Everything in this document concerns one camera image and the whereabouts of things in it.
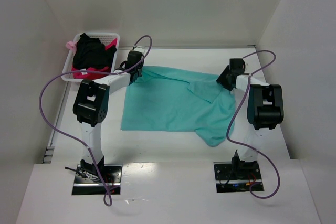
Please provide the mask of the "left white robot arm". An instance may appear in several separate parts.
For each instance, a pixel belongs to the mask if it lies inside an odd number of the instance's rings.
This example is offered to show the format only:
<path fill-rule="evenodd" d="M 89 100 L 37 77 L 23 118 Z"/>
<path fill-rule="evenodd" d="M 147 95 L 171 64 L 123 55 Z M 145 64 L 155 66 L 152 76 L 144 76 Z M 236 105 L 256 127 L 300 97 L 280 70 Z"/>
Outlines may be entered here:
<path fill-rule="evenodd" d="M 101 125 L 107 116 L 109 96 L 142 76 L 144 64 L 143 47 L 133 47 L 112 75 L 97 80 L 81 82 L 73 105 L 73 113 L 80 123 L 82 141 L 85 143 L 78 174 L 94 182 L 104 175 L 104 155 L 101 149 Z"/>

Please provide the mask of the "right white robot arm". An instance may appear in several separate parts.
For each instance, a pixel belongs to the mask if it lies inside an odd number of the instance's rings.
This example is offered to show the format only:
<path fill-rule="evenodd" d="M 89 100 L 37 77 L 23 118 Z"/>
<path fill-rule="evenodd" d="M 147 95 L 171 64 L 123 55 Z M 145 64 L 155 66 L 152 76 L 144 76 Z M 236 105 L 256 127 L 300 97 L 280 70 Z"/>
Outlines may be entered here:
<path fill-rule="evenodd" d="M 247 174 L 256 168 L 258 151 L 266 136 L 284 119 L 281 86 L 250 78 L 245 69 L 243 59 L 230 59 L 229 65 L 216 80 L 228 91 L 248 90 L 246 98 L 249 128 L 242 141 L 243 146 L 234 154 L 231 179 L 246 179 Z"/>

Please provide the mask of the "teal t shirt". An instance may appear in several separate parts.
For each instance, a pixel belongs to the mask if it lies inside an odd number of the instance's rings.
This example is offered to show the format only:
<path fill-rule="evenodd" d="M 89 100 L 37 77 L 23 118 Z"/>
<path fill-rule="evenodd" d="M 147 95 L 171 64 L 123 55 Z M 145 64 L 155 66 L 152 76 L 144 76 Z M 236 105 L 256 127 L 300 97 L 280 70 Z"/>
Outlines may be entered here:
<path fill-rule="evenodd" d="M 235 96 L 215 74 L 145 66 L 126 89 L 121 130 L 195 132 L 210 147 L 231 135 Z"/>

